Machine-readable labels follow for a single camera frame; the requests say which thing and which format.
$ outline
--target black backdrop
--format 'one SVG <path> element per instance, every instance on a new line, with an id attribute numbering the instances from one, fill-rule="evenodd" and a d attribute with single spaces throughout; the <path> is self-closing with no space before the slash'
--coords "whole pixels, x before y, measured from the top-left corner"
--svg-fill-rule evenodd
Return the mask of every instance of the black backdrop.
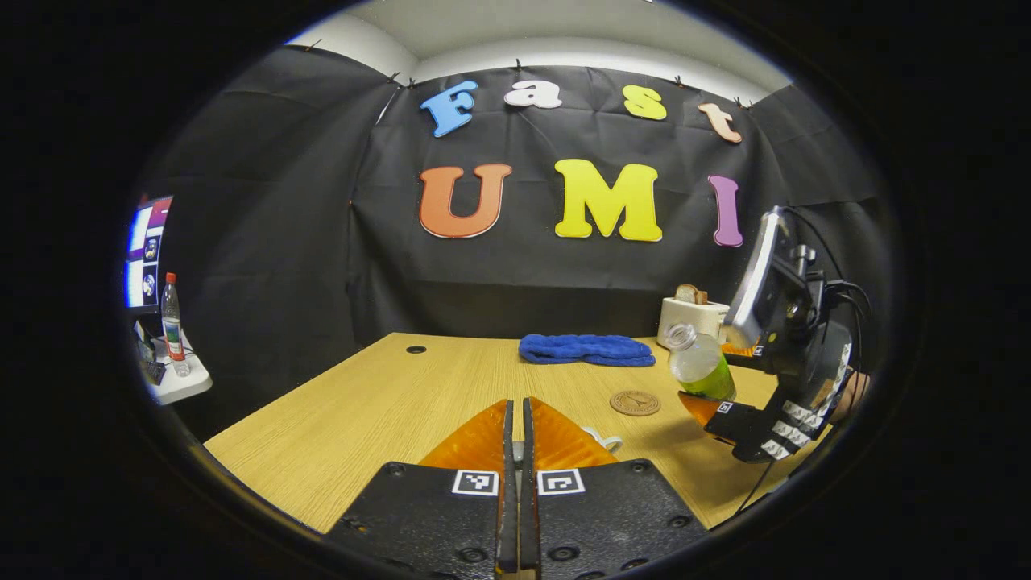
<path id="1" fill-rule="evenodd" d="M 505 104 L 512 83 L 529 78 L 559 84 L 562 105 Z M 478 84 L 472 121 L 434 137 L 420 103 L 466 79 Z M 656 90 L 667 117 L 631 115 L 626 84 Z M 741 143 L 712 130 L 703 102 L 733 115 Z M 562 159 L 591 161 L 609 184 L 627 164 L 654 167 L 662 240 L 557 236 Z M 494 227 L 468 239 L 427 232 L 420 173 L 462 167 L 452 209 L 468 214 L 479 200 L 472 169 L 486 163 L 512 167 Z M 740 246 L 712 239 L 711 174 L 739 185 Z M 678 283 L 730 302 L 759 217 L 774 204 L 803 208 L 849 278 L 884 305 L 878 268 L 894 227 L 872 165 L 794 87 L 752 108 L 584 67 L 485 70 L 402 88 L 299 46 L 275 50 L 220 92 L 142 189 L 175 196 L 161 265 L 179 276 L 184 329 L 214 383 L 175 409 L 201 441 L 393 332 L 654 336 L 662 299 Z M 868 362 L 874 335 L 864 337 Z"/>
<path id="2" fill-rule="evenodd" d="M 347 199 L 394 87 L 338 55 L 282 48 L 221 91 L 141 190 L 174 195 L 161 267 L 212 388 L 175 404 L 204 441 L 357 350 Z"/>

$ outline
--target green liquid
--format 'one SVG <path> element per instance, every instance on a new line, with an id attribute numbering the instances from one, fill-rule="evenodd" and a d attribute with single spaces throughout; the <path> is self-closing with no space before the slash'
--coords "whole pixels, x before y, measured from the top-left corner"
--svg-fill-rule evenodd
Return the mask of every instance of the green liquid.
<path id="1" fill-rule="evenodd" d="M 710 399 L 722 399 L 733 401 L 737 396 L 734 388 L 734 379 L 730 376 L 730 368 L 727 367 L 727 360 L 720 357 L 720 364 L 704 379 L 692 383 L 680 383 L 684 390 L 691 395 L 700 395 Z"/>

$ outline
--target ceiling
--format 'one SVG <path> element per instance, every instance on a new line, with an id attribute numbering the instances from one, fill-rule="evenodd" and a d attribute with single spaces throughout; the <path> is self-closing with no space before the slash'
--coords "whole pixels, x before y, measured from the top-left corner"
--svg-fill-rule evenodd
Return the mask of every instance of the ceiling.
<path id="1" fill-rule="evenodd" d="M 771 91 L 789 82 L 758 54 L 662 0 L 372 0 L 346 13 L 420 60 L 500 40 L 575 36 L 684 55 Z"/>

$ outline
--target monitor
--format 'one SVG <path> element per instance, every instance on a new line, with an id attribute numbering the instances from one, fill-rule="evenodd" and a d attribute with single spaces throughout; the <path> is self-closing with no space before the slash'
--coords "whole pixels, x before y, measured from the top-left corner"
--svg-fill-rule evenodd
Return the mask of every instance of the monitor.
<path id="1" fill-rule="evenodd" d="M 165 218 L 171 203 L 171 197 L 162 197 L 144 201 L 136 208 L 123 270 L 125 305 L 131 314 L 161 312 L 162 284 L 158 259 L 161 255 Z"/>

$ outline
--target yellow letter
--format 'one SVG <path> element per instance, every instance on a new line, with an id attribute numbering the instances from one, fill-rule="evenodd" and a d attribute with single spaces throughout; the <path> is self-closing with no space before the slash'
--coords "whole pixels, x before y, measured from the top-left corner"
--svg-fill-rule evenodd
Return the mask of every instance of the yellow letter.
<path id="1" fill-rule="evenodd" d="M 591 211 L 601 235 L 608 237 L 626 209 L 626 219 L 620 226 L 624 239 L 662 239 L 662 230 L 655 221 L 655 190 L 652 186 L 659 172 L 652 167 L 627 165 L 611 189 L 590 161 L 563 159 L 555 164 L 555 169 L 566 178 L 565 209 L 562 220 L 555 226 L 555 233 L 560 237 L 591 235 L 593 228 L 587 223 L 587 210 Z"/>
<path id="2" fill-rule="evenodd" d="M 623 88 L 623 96 L 627 97 L 623 104 L 631 114 L 655 120 L 666 117 L 666 107 L 659 104 L 662 97 L 654 89 L 627 84 Z"/>

